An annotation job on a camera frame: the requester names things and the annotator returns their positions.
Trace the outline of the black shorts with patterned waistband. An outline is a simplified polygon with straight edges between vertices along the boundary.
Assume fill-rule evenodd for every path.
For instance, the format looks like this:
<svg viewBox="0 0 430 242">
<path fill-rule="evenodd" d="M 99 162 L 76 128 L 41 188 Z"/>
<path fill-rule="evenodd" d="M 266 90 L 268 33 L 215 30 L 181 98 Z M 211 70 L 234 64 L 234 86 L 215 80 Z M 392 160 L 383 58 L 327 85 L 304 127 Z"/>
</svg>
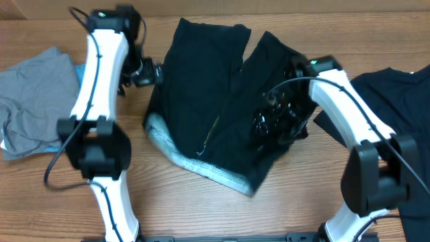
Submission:
<svg viewBox="0 0 430 242">
<path fill-rule="evenodd" d="M 153 89 L 143 126 L 174 164 L 252 196 L 290 144 L 261 152 L 251 144 L 254 112 L 284 79 L 298 52 L 272 33 L 243 58 L 251 36 L 244 25 L 180 19 Z"/>
</svg>

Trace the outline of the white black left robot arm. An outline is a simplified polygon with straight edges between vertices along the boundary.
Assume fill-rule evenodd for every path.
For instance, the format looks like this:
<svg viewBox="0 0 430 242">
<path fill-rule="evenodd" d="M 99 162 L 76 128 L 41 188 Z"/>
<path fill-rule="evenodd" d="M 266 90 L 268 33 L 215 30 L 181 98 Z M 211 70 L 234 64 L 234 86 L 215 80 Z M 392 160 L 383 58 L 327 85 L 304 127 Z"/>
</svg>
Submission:
<svg viewBox="0 0 430 242">
<path fill-rule="evenodd" d="M 96 9 L 80 23 L 87 31 L 87 60 L 71 114 L 57 123 L 60 151 L 97 199 L 103 240 L 142 241 L 126 182 L 132 147 L 116 122 L 116 101 L 125 87 L 162 83 L 162 66 L 135 43 L 146 24 L 132 5 Z"/>
</svg>

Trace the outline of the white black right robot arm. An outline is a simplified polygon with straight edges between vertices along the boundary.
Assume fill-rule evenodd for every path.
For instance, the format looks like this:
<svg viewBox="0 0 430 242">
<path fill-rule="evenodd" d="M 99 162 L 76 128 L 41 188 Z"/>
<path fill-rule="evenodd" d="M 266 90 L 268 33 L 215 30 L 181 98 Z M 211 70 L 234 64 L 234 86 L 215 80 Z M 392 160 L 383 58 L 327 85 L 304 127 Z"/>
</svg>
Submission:
<svg viewBox="0 0 430 242">
<path fill-rule="evenodd" d="M 265 107 L 254 114 L 252 145 L 267 152 L 292 144 L 302 136 L 314 109 L 321 107 L 349 149 L 341 178 L 343 204 L 336 215 L 317 232 L 288 233 L 286 240 L 377 241 L 368 229 L 390 218 L 391 210 L 415 194 L 415 141 L 396 135 L 370 110 L 331 56 L 294 56 L 284 76 L 265 94 Z"/>
</svg>

